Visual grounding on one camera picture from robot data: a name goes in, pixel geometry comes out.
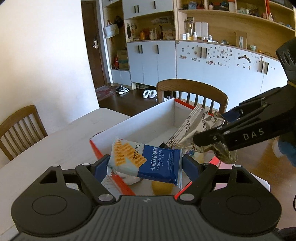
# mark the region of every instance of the brown door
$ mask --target brown door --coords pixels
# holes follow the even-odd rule
[[[86,49],[89,57],[89,65],[91,68],[94,88],[97,89],[105,85],[105,78],[99,45],[100,39],[98,34],[98,21],[96,16],[96,1],[83,1],[81,2],[81,7]]]

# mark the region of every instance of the table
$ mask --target table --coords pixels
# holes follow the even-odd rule
[[[13,159],[0,169],[0,241],[14,226],[10,215],[13,201],[51,165],[74,169],[81,163],[94,163],[96,157],[89,139],[126,119],[127,115],[106,108],[97,109],[73,121]]]

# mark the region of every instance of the red doormat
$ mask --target red doormat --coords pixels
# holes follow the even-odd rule
[[[112,86],[102,86],[98,89],[96,89],[96,97],[98,98],[98,101],[101,101],[107,97],[110,97],[112,95],[115,95],[116,87]]]

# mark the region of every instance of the door frame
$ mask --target door frame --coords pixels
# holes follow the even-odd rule
[[[99,25],[98,25],[98,17],[97,17],[97,11],[96,11],[96,0],[90,0],[90,1],[81,1],[82,4],[92,4],[93,9],[94,9],[94,18],[96,22],[96,35],[98,38],[98,43],[100,43],[100,47],[98,48],[99,53],[100,53],[100,59],[101,59],[101,64],[102,64],[102,72],[103,72],[103,77],[104,77],[104,83],[105,85],[108,85],[107,78],[106,78],[106,72],[105,72],[105,66],[104,66],[104,61],[103,61],[103,55],[102,55],[102,46],[101,46],[101,39],[100,39],[100,34],[99,34]]]

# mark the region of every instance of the white handbag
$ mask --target white handbag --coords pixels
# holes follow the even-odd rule
[[[119,34],[119,28],[117,24],[112,24],[110,20],[108,20],[107,26],[104,27],[104,33],[105,33],[106,39],[108,39]]]

